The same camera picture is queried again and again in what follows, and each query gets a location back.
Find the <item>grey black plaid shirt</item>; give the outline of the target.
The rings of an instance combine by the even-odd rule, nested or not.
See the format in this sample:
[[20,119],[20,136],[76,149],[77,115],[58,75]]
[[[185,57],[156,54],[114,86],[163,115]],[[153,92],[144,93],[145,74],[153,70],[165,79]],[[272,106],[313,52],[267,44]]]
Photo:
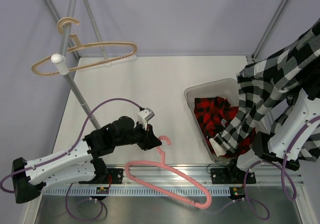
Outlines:
[[216,156],[240,153],[240,142],[267,113],[283,100],[288,107],[273,122],[270,134],[280,131],[304,87],[320,88],[320,23],[268,58],[248,64],[237,74],[239,107],[229,124],[209,138]]

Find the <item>aluminium front rail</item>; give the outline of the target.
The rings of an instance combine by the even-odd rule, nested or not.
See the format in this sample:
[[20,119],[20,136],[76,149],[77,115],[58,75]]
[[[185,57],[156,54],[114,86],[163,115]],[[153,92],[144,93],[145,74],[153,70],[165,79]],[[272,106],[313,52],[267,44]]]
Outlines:
[[[211,176],[208,171],[209,167],[219,167],[221,165],[174,165],[173,168],[186,176],[196,180],[202,185],[225,185],[225,186],[241,186],[242,184],[212,184]],[[116,185],[132,185],[135,181],[130,180],[125,172],[123,165],[112,166],[108,168],[122,168],[123,179],[122,184]],[[165,168],[152,165],[133,165],[129,167],[130,174],[144,182],[153,185],[174,186],[174,185],[190,185],[190,181],[186,180],[180,174],[174,173]],[[280,186],[281,185],[281,171],[269,164],[258,165],[253,168],[253,172],[248,174],[246,183],[249,185],[265,185],[265,186]]]

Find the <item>beige plastic hanger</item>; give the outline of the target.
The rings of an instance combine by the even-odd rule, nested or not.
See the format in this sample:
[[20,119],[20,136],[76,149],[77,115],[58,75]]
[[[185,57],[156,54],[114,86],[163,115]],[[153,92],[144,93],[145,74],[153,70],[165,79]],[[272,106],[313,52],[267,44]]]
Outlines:
[[[69,34],[69,38],[73,41],[74,45],[71,47],[67,47],[65,53],[60,54],[59,52],[55,52],[38,62],[32,65],[31,70],[34,74],[38,76],[55,76],[59,74],[66,74],[70,72],[76,72],[84,69],[91,69],[101,65],[107,66],[109,63],[120,62],[122,60],[127,60],[136,55],[138,47],[135,43],[132,42],[123,42],[123,41],[98,41],[98,42],[90,42],[90,43],[81,43],[79,37],[75,33]],[[99,56],[97,53],[90,53],[92,50],[96,51],[105,51],[107,47],[111,48],[111,55],[105,57],[104,54]],[[66,61],[67,54],[78,52],[83,54],[83,58],[98,58],[100,57],[102,60],[91,62],[89,64],[79,64],[76,67],[69,67],[66,65],[65,67],[59,66],[55,71],[51,72],[43,72],[42,66],[47,62],[51,61],[51,57],[62,57],[59,58],[59,61]]]

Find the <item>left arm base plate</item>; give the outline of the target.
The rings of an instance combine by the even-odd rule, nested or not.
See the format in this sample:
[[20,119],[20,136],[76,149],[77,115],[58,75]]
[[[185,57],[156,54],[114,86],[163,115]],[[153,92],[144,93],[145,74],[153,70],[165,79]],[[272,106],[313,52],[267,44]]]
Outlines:
[[97,185],[94,195],[90,197],[99,201],[104,200],[109,194],[111,185],[118,185],[123,183],[123,168],[108,168],[107,174],[100,180],[79,181],[80,185]]

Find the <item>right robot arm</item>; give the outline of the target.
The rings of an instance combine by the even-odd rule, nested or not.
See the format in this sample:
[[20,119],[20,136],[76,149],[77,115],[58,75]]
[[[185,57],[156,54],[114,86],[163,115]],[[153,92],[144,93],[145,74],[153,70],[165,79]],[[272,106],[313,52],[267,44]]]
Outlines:
[[252,148],[229,163],[226,176],[238,183],[254,162],[278,162],[296,171],[298,160],[316,161],[320,157],[320,90],[304,87],[282,126],[273,136],[258,132]]

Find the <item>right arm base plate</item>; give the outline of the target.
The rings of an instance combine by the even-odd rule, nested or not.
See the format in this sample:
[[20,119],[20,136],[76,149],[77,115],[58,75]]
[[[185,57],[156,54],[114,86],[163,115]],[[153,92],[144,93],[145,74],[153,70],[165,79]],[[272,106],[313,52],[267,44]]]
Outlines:
[[212,184],[237,184],[242,185],[245,180],[245,171],[238,169],[229,169],[222,166],[211,166],[208,168]]

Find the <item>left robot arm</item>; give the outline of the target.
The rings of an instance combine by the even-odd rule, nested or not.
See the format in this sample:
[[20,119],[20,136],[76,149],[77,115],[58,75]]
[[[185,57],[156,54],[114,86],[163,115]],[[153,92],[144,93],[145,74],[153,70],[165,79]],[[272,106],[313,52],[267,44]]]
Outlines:
[[78,140],[74,147],[34,160],[17,158],[12,162],[15,201],[27,203],[64,184],[100,184],[108,176],[102,157],[113,153],[116,147],[134,144],[148,151],[162,142],[155,136],[152,125],[135,123],[122,116]]

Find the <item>grey clothes rack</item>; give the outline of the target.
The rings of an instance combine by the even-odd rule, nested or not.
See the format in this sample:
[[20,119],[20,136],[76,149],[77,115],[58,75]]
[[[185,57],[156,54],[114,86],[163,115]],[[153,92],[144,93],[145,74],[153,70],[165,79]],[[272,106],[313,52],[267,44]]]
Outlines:
[[[59,74],[61,74],[68,85],[70,86],[70,89],[72,90],[73,94],[77,98],[79,104],[81,105],[84,112],[88,115],[91,112],[91,109],[89,105],[87,104],[87,101],[81,94],[78,86],[76,85],[74,79],[71,77],[70,69],[67,67],[67,61],[66,61],[66,54],[67,54],[67,45],[69,42],[69,39],[73,39],[75,42],[75,46],[71,48],[71,52],[89,49],[89,48],[100,48],[102,55],[104,57],[104,64],[113,64],[114,62],[118,62],[121,59],[127,59],[132,56],[134,56],[137,52],[137,46],[128,43],[128,42],[105,42],[102,40],[97,22],[94,18],[93,11],[91,9],[89,0],[82,0],[85,6],[85,9],[87,11],[88,17],[91,22],[91,26],[93,28],[96,42],[92,42],[89,44],[81,44],[79,38],[75,34],[71,34],[71,27],[73,24],[79,25],[80,22],[74,18],[74,12],[76,7],[76,1],[77,0],[70,0],[68,10],[67,10],[67,16],[60,19],[57,23],[57,29],[59,33],[62,35],[59,51],[57,54],[53,54],[50,58],[51,62],[56,66],[57,70],[59,71]],[[115,57],[115,58],[108,58],[107,51],[105,46],[130,46],[133,48],[132,53],[126,54],[121,57]]]

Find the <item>red black plaid shirt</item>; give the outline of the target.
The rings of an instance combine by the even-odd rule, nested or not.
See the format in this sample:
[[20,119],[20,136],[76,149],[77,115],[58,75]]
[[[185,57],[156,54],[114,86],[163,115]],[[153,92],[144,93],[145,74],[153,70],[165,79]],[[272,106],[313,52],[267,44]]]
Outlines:
[[205,135],[213,149],[216,156],[223,156],[225,158],[233,158],[239,155],[245,154],[251,148],[256,130],[253,129],[250,134],[242,140],[235,153],[228,153],[214,140],[216,134],[222,132],[232,121],[232,119],[238,113],[239,108],[237,106],[229,106],[229,103],[224,99],[216,99],[212,103],[212,110],[208,114],[203,116],[203,126]]

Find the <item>clear plastic bin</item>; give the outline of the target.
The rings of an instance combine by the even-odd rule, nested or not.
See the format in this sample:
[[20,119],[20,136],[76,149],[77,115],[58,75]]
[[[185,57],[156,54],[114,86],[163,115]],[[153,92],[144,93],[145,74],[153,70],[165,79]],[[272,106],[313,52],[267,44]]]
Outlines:
[[213,101],[220,98],[231,107],[239,105],[238,83],[232,78],[225,78],[187,88],[184,97],[191,112],[197,135],[205,147],[209,158],[217,164],[226,164],[230,161],[224,156],[217,156],[206,136],[203,117],[212,110]]

